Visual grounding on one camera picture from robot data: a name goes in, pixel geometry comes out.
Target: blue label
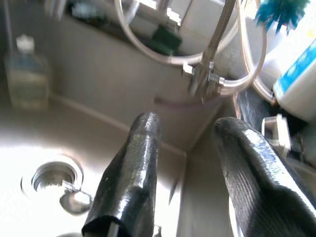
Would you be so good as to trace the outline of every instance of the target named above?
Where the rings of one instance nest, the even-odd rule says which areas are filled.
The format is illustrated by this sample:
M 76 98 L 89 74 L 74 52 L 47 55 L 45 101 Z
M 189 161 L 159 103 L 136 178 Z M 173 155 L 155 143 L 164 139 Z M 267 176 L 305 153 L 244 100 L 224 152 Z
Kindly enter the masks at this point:
M 284 94 L 303 71 L 316 59 L 316 40 L 304 51 L 287 72 L 278 79 L 274 89 L 282 90 Z

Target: green object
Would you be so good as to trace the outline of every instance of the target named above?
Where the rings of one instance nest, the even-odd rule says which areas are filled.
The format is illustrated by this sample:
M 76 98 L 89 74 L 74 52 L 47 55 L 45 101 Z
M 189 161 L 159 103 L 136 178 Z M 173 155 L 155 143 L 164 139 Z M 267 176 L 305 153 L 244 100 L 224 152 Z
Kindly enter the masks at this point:
M 173 55 L 182 43 L 182 38 L 177 36 L 164 26 L 159 26 L 147 46 L 152 50 L 164 54 Z
M 258 24 L 264 23 L 269 29 L 273 23 L 277 23 L 276 32 L 281 26 L 290 29 L 296 29 L 298 22 L 305 15 L 304 9 L 309 0 L 265 0 L 258 9 L 256 19 Z

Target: sink basin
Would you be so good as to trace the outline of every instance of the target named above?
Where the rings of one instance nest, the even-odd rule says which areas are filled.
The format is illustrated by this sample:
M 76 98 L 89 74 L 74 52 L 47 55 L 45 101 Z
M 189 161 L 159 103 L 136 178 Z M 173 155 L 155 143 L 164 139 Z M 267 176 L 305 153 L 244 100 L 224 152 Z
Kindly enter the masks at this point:
M 0 106 L 2 232 L 80 236 L 87 212 L 72 215 L 61 207 L 61 181 L 93 197 L 127 134 L 58 103 L 38 113 Z M 155 225 L 162 236 L 176 236 L 185 163 L 182 155 L 160 150 Z

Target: sink drain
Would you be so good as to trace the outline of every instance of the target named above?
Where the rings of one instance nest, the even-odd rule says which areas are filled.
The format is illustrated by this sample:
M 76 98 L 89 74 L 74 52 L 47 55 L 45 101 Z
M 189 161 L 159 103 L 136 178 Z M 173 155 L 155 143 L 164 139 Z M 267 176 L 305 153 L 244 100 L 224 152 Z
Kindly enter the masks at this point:
M 61 196 L 64 193 L 63 181 L 79 190 L 83 182 L 82 170 L 71 158 L 54 155 L 34 164 L 34 169 L 22 177 L 21 189 L 29 196 L 42 191 Z

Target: blue brush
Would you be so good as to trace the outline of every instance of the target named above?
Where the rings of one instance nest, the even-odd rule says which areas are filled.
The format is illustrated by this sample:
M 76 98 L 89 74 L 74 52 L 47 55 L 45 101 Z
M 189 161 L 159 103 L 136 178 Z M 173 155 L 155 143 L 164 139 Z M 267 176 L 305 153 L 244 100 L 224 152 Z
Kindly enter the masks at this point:
M 286 26 L 287 33 L 296 29 L 298 22 L 304 16 L 304 9 L 309 0 L 265 0 L 260 4 L 256 19 L 258 24 L 263 23 L 267 29 L 277 23 L 276 33 L 281 26 Z

